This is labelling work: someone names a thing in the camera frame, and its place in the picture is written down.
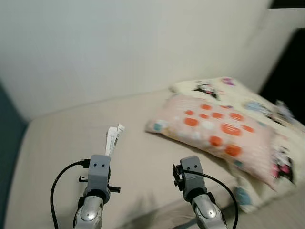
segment orange polka dot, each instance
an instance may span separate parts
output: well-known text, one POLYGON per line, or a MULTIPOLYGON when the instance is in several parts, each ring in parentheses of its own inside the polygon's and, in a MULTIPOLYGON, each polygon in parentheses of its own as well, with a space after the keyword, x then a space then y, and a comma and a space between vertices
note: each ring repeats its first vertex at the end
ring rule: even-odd
POLYGON ((193 118, 185 118, 184 123, 190 126, 197 126, 199 124, 199 121, 193 118))
POLYGON ((204 109, 204 110, 211 110, 212 107, 208 104, 202 104, 201 108, 204 109))
POLYGON ((254 133, 254 129, 253 129, 252 127, 249 127, 249 126, 247 126, 247 125, 243 125, 242 127, 243 127, 243 129, 245 129, 246 131, 251 132, 251 133, 254 133))
POLYGON ((221 146, 223 144, 223 140, 217 136, 211 136, 209 142, 212 146, 221 146))
POLYGON ((228 145, 224 150, 228 155, 237 156, 242 152, 242 148, 233 144, 228 145))
POLYGON ((237 121, 243 121, 244 120, 244 117, 241 116, 240 114, 237 114, 237 113, 231 113, 231 118, 233 118, 234 120, 237 120, 237 121))
POLYGON ((201 118, 209 118, 209 116, 207 116, 206 114, 200 114, 199 115, 201 118))
POLYGON ((230 124, 222 124, 221 130, 229 135, 240 136, 242 134, 242 131, 240 129, 230 124))
POLYGON ((217 112, 214 112, 214 113, 212 114, 212 117, 213 117, 213 118, 219 118, 219 119, 220 119, 220 118, 223 118, 223 116, 224 116, 223 114, 217 113, 217 112))
POLYGON ((194 114, 194 111, 187 110, 187 111, 186 111, 186 112, 184 112, 184 113, 186 113, 187 115, 193 115, 193 114, 194 114))

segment printed pillow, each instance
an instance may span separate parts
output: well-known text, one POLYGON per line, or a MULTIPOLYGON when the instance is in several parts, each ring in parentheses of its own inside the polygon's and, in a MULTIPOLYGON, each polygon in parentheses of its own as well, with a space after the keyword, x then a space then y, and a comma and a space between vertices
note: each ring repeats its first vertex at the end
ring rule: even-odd
POLYGON ((271 174, 274 130, 228 106, 175 95, 147 123, 146 131, 224 158, 274 188, 271 174))

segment pink pillow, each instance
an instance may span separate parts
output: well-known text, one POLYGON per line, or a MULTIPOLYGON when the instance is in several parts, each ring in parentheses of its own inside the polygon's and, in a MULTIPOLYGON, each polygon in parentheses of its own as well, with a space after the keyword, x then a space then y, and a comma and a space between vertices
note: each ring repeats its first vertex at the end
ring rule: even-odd
POLYGON ((274 130, 230 107, 175 95, 146 130, 224 158, 273 188, 274 130))

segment black cable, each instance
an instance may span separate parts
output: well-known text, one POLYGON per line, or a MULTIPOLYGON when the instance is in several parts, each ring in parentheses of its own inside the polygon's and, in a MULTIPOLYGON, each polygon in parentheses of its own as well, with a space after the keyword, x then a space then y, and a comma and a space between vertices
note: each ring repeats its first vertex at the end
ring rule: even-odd
POLYGON ((51 194, 50 194, 50 206, 51 206, 51 213, 52 213, 52 218, 53 218, 53 223, 54 223, 54 227, 55 229, 58 229, 58 223, 57 223, 57 219, 56 219, 56 214, 55 214, 55 210, 54 210, 54 201, 53 201, 53 197, 54 197, 54 190, 55 190, 55 186, 57 184, 57 181, 59 180, 59 178, 62 176, 62 174, 67 171, 69 168, 73 167, 73 166, 77 166, 77 165, 83 165, 83 161, 78 161, 78 162, 74 162, 71 165, 65 167, 56 177, 56 179, 54 180, 54 183, 52 185, 52 189, 51 189, 51 194))
POLYGON ((235 199, 232 191, 223 182, 221 182, 220 180, 217 180, 216 178, 214 178, 212 176, 206 175, 204 173, 199 173, 199 172, 195 172, 195 171, 185 170, 185 169, 183 170, 183 172, 191 173, 191 174, 195 174, 195 175, 199 175, 199 176, 203 176, 203 177, 209 178, 209 179, 217 182, 218 184, 220 184, 222 187, 225 188, 225 190, 227 190, 229 192, 231 198, 233 199, 234 206, 235 206, 235 220, 234 220, 234 224, 233 224, 232 229, 236 229, 237 222, 238 222, 238 205, 237 205, 236 199, 235 199))

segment white wall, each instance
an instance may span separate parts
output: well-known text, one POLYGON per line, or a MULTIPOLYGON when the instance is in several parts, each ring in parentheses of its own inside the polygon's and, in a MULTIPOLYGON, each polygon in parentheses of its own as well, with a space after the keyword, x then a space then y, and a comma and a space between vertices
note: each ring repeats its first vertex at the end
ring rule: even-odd
POLYGON ((198 77, 235 76, 257 90, 287 40, 268 28, 288 37, 299 20, 278 25, 269 0, 0 4, 0 79, 26 119, 198 77))

